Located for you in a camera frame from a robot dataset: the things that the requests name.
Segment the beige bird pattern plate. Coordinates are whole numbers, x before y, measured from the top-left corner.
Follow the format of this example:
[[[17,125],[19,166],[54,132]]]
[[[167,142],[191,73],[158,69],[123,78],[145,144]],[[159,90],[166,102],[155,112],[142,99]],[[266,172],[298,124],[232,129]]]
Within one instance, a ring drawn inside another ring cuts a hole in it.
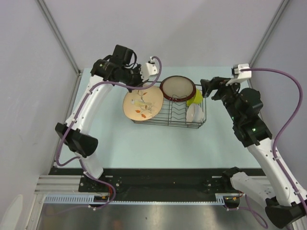
[[[127,118],[133,121],[146,121],[160,112],[163,101],[163,93],[156,86],[146,90],[133,90],[124,97],[123,112]]]

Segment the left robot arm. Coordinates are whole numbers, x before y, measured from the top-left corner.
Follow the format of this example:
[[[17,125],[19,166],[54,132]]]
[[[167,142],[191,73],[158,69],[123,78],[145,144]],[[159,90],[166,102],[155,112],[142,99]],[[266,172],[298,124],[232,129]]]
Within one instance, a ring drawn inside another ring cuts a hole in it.
[[[101,177],[103,167],[96,154],[98,140],[89,135],[99,105],[114,86],[132,91],[143,86],[141,65],[136,63],[136,53],[124,46],[116,45],[111,55],[97,60],[90,71],[89,83],[76,109],[65,123],[57,123],[56,133],[60,137],[58,151],[66,145],[75,153],[86,175],[90,175],[89,186],[102,191],[106,180]]]

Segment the green bowl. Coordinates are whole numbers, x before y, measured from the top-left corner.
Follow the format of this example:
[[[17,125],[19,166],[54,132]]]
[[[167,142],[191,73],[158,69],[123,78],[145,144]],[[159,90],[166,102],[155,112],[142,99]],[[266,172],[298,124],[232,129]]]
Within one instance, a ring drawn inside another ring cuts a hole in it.
[[[202,92],[197,89],[195,95],[191,99],[187,100],[187,107],[192,104],[201,104],[202,100]]]

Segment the red rimmed round plate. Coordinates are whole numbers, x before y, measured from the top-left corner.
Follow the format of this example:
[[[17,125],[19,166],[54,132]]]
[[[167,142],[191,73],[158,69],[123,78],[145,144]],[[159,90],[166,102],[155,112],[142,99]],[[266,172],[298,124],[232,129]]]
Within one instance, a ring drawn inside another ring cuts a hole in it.
[[[184,76],[170,76],[159,86],[164,98],[172,102],[185,102],[196,94],[196,85]]]

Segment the black wire dish rack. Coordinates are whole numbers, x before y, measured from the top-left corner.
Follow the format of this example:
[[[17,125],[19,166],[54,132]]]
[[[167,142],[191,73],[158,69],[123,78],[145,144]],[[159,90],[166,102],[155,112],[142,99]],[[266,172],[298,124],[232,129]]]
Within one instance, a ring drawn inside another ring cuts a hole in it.
[[[154,86],[160,86],[162,81],[157,82]],[[196,89],[200,90],[200,85],[196,85]],[[172,127],[188,127],[188,128],[199,128],[206,121],[206,103],[204,101],[199,104],[204,112],[204,117],[201,122],[187,122],[187,101],[185,102],[172,102],[164,98],[163,106],[160,112],[152,119],[146,121],[133,121],[137,124],[149,124],[159,126],[172,126]]]

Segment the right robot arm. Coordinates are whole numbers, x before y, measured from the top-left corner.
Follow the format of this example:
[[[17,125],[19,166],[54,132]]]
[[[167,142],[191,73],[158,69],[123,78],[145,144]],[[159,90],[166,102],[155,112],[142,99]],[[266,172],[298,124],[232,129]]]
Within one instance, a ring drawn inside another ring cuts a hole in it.
[[[270,130],[259,117],[263,107],[260,92],[241,89],[240,83],[229,81],[221,77],[202,79],[202,95],[208,98],[216,91],[212,100],[222,101],[233,121],[235,136],[259,163],[271,186],[263,186],[237,167],[225,172],[221,186],[226,192],[245,193],[265,209],[274,226],[282,229],[307,215],[307,191],[285,164]]]

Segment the white bowl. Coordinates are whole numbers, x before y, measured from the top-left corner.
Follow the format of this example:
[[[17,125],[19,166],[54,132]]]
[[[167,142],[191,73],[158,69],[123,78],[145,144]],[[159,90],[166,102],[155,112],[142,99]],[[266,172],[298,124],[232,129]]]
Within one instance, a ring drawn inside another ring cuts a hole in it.
[[[192,103],[187,110],[186,121],[187,122],[201,122],[204,117],[202,108],[195,103]]]

